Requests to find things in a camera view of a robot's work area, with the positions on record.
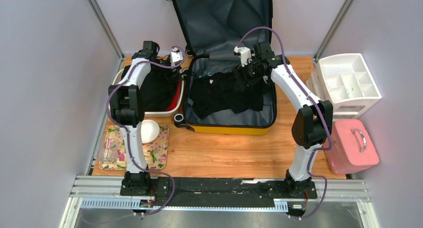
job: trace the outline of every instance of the pink box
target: pink box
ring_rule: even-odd
[[[332,128],[333,146],[325,151],[335,174],[360,172],[379,163],[379,156],[364,125],[357,119],[338,120]],[[328,147],[326,140],[323,147]]]

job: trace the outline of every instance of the white drawer organizer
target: white drawer organizer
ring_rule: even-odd
[[[334,121],[356,119],[382,98],[360,53],[320,59],[306,85],[332,102]]]

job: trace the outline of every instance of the wooden table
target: wooden table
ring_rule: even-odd
[[[131,63],[130,59],[126,58],[125,65]],[[290,57],[289,60],[305,82],[314,70],[311,57]],[[190,61],[188,57],[182,68],[188,67]],[[277,87],[276,91],[276,122],[263,136],[202,134],[176,128],[172,117],[148,118],[170,127],[168,160],[160,171],[175,177],[284,178],[294,157],[291,126],[296,112],[282,90]],[[323,152],[317,154],[313,172],[330,179],[345,179],[345,175],[336,175],[330,170]],[[92,175],[122,176],[124,173],[123,170],[102,170],[97,160]]]

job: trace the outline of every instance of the floor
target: floor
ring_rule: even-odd
[[[190,58],[182,68],[188,67]],[[305,82],[314,70],[311,57],[289,57],[291,64]],[[131,63],[130,57],[125,65]],[[291,126],[296,112],[280,88],[277,90],[277,119],[263,136],[202,134],[176,128],[172,117],[152,118],[170,127],[168,161],[160,170],[175,177],[221,178],[285,178],[294,157],[295,142]],[[122,176],[124,170],[111,171],[95,164],[92,175]],[[330,179],[345,179],[334,174],[323,152],[319,152],[313,173]]]
[[[309,202],[306,214],[313,211],[317,202]],[[130,210],[92,209],[81,210],[81,215],[89,222],[107,222],[130,214]],[[99,227],[78,221],[79,228]],[[356,203],[323,203],[315,216],[295,221],[285,213],[271,212],[209,212],[209,211],[161,211],[154,216],[129,217],[114,223],[104,224],[103,228],[160,227],[160,228],[362,228],[360,213]]]

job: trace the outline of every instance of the suitcase handle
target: suitcase handle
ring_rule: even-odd
[[[364,137],[364,134],[363,134],[363,132],[360,129],[358,129],[358,128],[351,129],[351,133],[352,134],[355,134],[356,131],[358,131],[360,133],[360,135],[361,135],[361,138],[363,138],[364,146],[362,147],[361,144],[360,144],[360,152],[363,152],[367,148],[367,140]]]

